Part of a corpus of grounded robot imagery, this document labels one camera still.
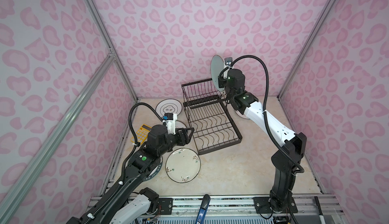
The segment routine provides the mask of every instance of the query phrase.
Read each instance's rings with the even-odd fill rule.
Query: pink patterned backdrop
[[[107,55],[82,0],[0,0],[0,202]]]
[[[113,64],[10,223],[80,217],[102,187],[132,104]]]
[[[95,0],[138,96],[178,96],[210,78],[213,55],[256,54],[277,95],[327,0]],[[256,61],[240,62],[246,88],[264,94]]]
[[[388,0],[339,0],[283,106],[351,224],[389,223]]]

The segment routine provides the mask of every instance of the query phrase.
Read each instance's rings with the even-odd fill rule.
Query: dish rack
[[[239,144],[242,135],[226,107],[226,94],[212,79],[182,84],[184,112],[199,155]]]

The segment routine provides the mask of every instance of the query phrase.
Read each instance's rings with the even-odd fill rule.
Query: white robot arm
[[[255,101],[251,103],[250,107],[245,109],[244,114],[254,121],[267,134],[265,120],[263,118],[262,104],[260,102]],[[271,134],[280,146],[285,144],[285,140],[289,141],[294,138],[295,132],[288,129],[284,124],[278,121],[278,119],[276,119],[269,111],[267,111],[267,118]]]
[[[148,197],[143,194],[138,194],[133,201],[116,212],[110,223],[130,224],[135,218],[146,213],[150,208],[150,204],[151,201]]]

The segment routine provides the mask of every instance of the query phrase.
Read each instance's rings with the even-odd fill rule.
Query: ceramic plate
[[[211,60],[211,76],[216,89],[220,91],[224,91],[224,87],[219,88],[219,79],[218,79],[219,74],[223,69],[224,69],[224,62],[221,56],[219,55],[213,56]]]
[[[248,117],[246,117],[246,115],[241,114],[239,111],[235,111],[235,113],[236,113],[236,115],[240,116],[243,119],[249,119]]]
[[[176,120],[175,121],[175,128],[176,129],[181,129],[181,128],[186,129],[186,125],[183,122]]]
[[[166,161],[166,172],[171,180],[187,183],[200,171],[200,158],[191,149],[181,148],[173,151]]]
[[[163,117],[165,113],[172,113],[178,115],[182,111],[182,105],[176,99],[166,99],[158,103],[155,110],[161,117]]]

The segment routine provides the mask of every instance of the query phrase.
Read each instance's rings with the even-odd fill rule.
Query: mounting plate
[[[270,209],[269,206],[269,197],[254,197],[254,207],[257,214],[271,214],[273,211]],[[292,213],[297,213],[297,206],[294,202],[294,199],[292,198]]]
[[[158,205],[161,206],[161,215],[171,215],[173,209],[173,199],[172,198],[159,198]]]

